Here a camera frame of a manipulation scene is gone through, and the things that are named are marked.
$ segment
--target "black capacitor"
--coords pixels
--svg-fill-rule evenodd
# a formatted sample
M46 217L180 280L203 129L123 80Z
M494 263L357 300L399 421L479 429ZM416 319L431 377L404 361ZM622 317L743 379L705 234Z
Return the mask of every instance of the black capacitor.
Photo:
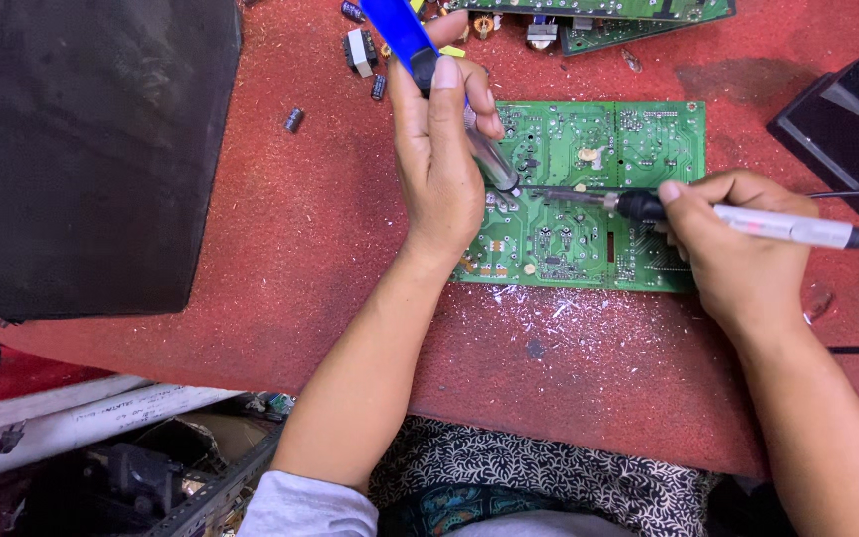
M360 6L346 0L340 5L340 13L343 13L344 17L351 19L353 22L364 22L366 20L364 11L360 9Z
M301 126L301 121L304 120L304 111L300 108L295 108L290 111L290 117L287 118L287 122L283 124L283 128L288 131L297 134L297 129Z
M387 78L383 75L373 77L373 91L370 96L373 100L383 100L383 93L387 91Z

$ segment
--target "person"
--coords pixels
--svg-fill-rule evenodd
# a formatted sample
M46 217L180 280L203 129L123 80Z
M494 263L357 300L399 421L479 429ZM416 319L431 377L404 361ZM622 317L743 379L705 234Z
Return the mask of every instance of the person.
M454 41L464 11L426 24ZM436 302L477 234L483 179L463 126L504 136L486 72L462 59L436 63L423 99L398 62L389 66L396 169L407 237L363 309L304 387L240 535L374 535L367 484L407 411L416 361ZM813 201L745 170L659 188L670 244L690 260L704 309L737 349L783 507L802 535L859 536L859 397L805 323L800 304L808 247L741 234L711 203L816 216ZM527 510L464 525L453 535L631 534L590 514Z

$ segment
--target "green circuit board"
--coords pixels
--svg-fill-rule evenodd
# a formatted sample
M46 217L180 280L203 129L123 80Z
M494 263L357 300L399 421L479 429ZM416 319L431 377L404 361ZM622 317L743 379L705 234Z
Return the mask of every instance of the green circuit board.
M655 188L704 175L703 102L497 102L499 147L522 196L486 190L486 213L451 280L688 292L689 266L650 224L546 200L546 188Z
M720 0L449 0L453 9L562 17L698 22L727 9Z
M562 45L562 55L579 55L668 31L714 22L732 17L734 14L735 0L717 0L714 6L705 9L698 22L603 19L602 26L591 30L576 30L571 27L560 28L559 40Z

